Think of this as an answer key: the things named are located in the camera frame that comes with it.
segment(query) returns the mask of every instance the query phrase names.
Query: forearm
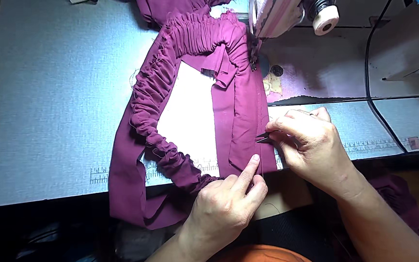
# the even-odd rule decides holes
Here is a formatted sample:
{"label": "forearm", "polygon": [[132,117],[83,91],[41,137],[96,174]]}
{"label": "forearm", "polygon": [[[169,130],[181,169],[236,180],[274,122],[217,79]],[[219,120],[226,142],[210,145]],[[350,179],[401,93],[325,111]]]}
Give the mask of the forearm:
{"label": "forearm", "polygon": [[179,232],[166,241],[145,262],[204,262],[207,259],[209,257],[193,249],[189,239]]}
{"label": "forearm", "polygon": [[419,261],[419,237],[364,179],[360,192],[337,198],[350,238],[364,261]]}

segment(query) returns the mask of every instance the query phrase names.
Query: measuring tape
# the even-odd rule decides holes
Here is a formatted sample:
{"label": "measuring tape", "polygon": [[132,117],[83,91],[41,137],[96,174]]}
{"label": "measuring tape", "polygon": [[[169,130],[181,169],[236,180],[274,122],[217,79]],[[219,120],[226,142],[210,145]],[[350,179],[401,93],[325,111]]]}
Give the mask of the measuring tape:
{"label": "measuring tape", "polygon": [[[419,148],[414,148],[415,145],[419,145],[419,136],[408,138],[407,140],[400,140],[400,141],[402,142],[404,146],[410,146],[412,150],[419,149]],[[369,154],[372,152],[379,152],[388,148],[397,147],[397,145],[394,143],[392,139],[348,142],[348,143],[343,143],[343,146],[347,154],[353,159],[355,158],[352,156]],[[281,156],[279,156],[279,153],[277,152],[276,149],[275,149],[275,158],[276,158],[277,169],[284,169],[282,158]],[[144,158],[142,158],[141,161],[143,165],[145,166],[146,186],[154,186],[154,185],[171,183],[171,180],[164,176],[162,170],[160,170],[160,167],[158,167],[156,162],[146,160]],[[202,174],[211,174],[214,176],[218,176],[219,174],[218,159],[216,158],[216,156],[214,158],[193,159],[193,164],[196,168],[201,170]],[[107,183],[108,175],[109,175],[109,166],[108,167],[100,166],[100,167],[91,168],[90,169],[90,184]]]}

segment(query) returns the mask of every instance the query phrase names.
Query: ruler markings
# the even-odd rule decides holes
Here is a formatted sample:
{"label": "ruler markings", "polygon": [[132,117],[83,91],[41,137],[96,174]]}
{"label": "ruler markings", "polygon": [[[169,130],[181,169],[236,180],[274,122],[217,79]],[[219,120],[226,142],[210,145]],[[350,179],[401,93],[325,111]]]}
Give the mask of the ruler markings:
{"label": "ruler markings", "polygon": [[[405,146],[409,146],[407,139],[400,140]],[[346,142],[343,146],[347,154],[357,155],[363,153],[371,153],[387,148],[397,147],[392,139],[379,139],[379,140],[365,140],[357,142]],[[275,154],[276,164],[278,168],[282,168],[282,158],[279,154]],[[196,168],[200,169],[202,173],[207,171],[217,170],[218,160],[217,158],[202,158],[193,160],[193,164]],[[156,162],[144,163],[146,170],[146,180],[162,177],[163,174],[160,171]],[[108,167],[95,167],[90,168],[90,184],[107,183],[109,176]]]}

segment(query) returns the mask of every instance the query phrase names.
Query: orange shirt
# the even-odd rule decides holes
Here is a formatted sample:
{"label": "orange shirt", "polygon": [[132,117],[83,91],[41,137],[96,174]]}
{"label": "orange shirt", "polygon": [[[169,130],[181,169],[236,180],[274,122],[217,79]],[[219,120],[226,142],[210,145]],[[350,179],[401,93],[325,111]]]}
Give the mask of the orange shirt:
{"label": "orange shirt", "polygon": [[306,257],[281,247],[249,245],[224,254],[218,262],[311,262]]}

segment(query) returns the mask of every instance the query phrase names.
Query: hand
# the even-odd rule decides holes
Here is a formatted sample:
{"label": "hand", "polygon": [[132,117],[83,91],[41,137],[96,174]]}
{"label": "hand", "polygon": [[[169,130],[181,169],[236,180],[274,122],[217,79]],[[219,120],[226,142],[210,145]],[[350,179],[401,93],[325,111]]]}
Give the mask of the hand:
{"label": "hand", "polygon": [[[195,256],[193,261],[206,261],[247,227],[268,193],[263,177],[254,176],[259,162],[254,155],[239,177],[230,175],[201,189],[178,233],[181,246]],[[254,185],[246,194],[251,182]]]}
{"label": "hand", "polygon": [[350,161],[324,107],[311,112],[289,110],[266,125],[279,143],[287,165],[300,177],[336,199],[360,194],[366,183]]}

